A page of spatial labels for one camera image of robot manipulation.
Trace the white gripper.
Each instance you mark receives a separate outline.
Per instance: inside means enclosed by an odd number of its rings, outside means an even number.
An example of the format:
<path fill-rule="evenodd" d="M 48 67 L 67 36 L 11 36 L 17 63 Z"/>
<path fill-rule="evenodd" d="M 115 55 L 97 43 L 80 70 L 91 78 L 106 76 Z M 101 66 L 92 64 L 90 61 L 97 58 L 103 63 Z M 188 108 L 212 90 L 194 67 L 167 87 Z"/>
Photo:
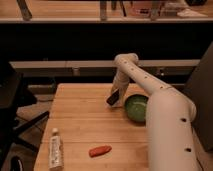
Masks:
<path fill-rule="evenodd" d="M 130 79 L 128 77 L 115 76 L 111 95 L 106 102 L 113 107 L 121 107 L 123 105 L 124 95 L 129 86 Z"/>

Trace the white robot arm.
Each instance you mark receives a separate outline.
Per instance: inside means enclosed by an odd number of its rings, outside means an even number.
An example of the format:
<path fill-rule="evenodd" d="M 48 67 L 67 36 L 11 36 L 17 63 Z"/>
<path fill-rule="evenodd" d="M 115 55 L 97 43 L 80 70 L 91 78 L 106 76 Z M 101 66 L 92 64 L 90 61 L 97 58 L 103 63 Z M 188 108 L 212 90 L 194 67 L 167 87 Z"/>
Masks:
<path fill-rule="evenodd" d="M 146 106 L 149 171 L 199 171 L 191 122 L 196 116 L 194 102 L 170 84 L 138 66 L 135 53 L 114 59 L 117 72 L 107 103 L 124 104 L 129 79 L 149 95 Z"/>

